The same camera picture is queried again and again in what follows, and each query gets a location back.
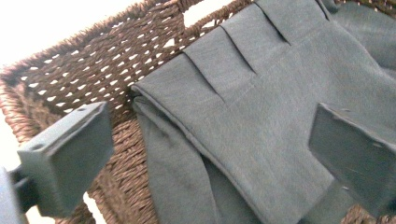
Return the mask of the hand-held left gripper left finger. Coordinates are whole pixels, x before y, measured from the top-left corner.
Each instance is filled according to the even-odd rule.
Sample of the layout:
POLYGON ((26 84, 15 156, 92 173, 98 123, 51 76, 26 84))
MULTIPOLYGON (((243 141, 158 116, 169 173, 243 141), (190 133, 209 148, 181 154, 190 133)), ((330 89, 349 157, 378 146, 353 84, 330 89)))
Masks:
POLYGON ((114 152, 106 102, 83 105, 18 150, 44 217, 69 217, 114 152))

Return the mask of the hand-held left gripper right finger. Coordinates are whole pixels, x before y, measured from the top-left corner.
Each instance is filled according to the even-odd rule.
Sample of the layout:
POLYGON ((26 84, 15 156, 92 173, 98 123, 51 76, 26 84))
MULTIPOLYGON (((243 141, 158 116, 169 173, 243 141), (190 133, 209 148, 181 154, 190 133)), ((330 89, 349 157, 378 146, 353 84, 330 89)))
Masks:
POLYGON ((353 111, 320 103, 308 145, 371 215, 396 215, 396 131, 353 111))

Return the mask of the brown woven basket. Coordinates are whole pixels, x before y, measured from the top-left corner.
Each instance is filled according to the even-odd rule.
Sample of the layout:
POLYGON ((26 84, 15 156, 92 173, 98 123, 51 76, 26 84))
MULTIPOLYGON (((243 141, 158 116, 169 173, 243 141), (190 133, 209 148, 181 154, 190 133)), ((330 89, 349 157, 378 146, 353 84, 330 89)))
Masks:
POLYGON ((115 152, 88 193, 107 224, 157 224, 131 85, 253 0, 142 0, 0 72, 0 110, 20 144, 72 110, 107 101, 115 152))

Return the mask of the dark pants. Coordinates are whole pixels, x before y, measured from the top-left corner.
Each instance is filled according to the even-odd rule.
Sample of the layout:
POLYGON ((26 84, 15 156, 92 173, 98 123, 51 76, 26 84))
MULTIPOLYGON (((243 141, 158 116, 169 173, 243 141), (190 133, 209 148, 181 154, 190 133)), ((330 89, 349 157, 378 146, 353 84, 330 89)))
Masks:
POLYGON ((396 129, 396 20, 255 0, 133 86, 161 224, 340 224, 353 204, 308 149, 318 103, 396 129))

